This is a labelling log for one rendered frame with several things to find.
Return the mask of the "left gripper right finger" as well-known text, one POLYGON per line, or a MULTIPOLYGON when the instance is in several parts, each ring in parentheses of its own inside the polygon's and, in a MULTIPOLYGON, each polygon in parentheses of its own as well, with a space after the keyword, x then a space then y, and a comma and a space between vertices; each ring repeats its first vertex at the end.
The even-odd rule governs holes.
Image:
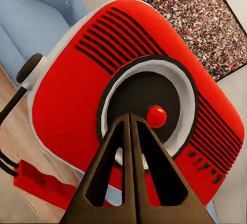
POLYGON ((148 121, 129 121, 137 224, 215 224, 148 121), (149 203, 141 148, 161 206, 149 203))

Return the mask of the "radio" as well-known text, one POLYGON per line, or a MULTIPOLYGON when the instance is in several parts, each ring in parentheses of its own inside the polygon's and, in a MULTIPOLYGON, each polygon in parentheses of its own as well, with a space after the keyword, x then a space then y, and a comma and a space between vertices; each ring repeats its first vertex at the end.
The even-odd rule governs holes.
MULTIPOLYGON (((81 18, 45 58, 32 55, 22 84, 0 112, 0 125, 28 91, 35 139, 84 175, 116 118, 151 126, 206 207, 235 163, 244 127, 231 102, 169 22, 142 0, 111 0, 81 18)), ((143 149, 149 203, 161 206, 143 149)), ((13 185, 67 210, 77 187, 61 184, 1 151, 13 185)), ((122 146, 108 183, 122 193, 122 146)), ((106 199, 103 206, 112 206, 106 199)))

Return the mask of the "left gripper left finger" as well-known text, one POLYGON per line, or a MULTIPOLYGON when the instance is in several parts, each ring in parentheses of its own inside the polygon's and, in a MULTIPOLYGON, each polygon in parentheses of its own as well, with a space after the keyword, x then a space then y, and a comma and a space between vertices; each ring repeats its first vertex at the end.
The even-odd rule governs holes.
POLYGON ((59 224, 137 224, 129 115, 112 121, 59 224), (122 204, 103 206, 122 146, 122 204))

